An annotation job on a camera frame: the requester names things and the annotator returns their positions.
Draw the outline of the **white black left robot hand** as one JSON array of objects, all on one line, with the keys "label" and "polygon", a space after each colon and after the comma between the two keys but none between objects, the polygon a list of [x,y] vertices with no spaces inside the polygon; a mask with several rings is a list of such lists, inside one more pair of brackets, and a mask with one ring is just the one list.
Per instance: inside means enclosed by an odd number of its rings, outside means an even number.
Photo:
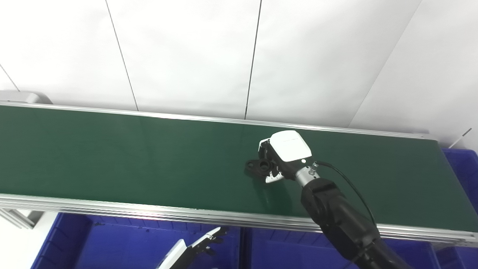
[{"label": "white black left robot hand", "polygon": [[191,245],[186,245],[183,239],[178,240],[157,266],[158,269],[188,269],[196,256],[205,253],[209,256],[216,254],[210,244],[221,244],[223,236],[229,231],[228,227],[214,228],[201,236]]}]

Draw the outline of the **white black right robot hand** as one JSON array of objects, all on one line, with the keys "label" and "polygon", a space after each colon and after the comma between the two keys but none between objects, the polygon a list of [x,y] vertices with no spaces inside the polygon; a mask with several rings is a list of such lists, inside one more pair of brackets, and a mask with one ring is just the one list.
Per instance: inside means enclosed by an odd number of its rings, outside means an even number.
[{"label": "white black right robot hand", "polygon": [[298,172],[313,163],[311,149],[295,130],[280,131],[261,140],[258,157],[273,164],[266,173],[266,183],[282,179],[296,180]]}]

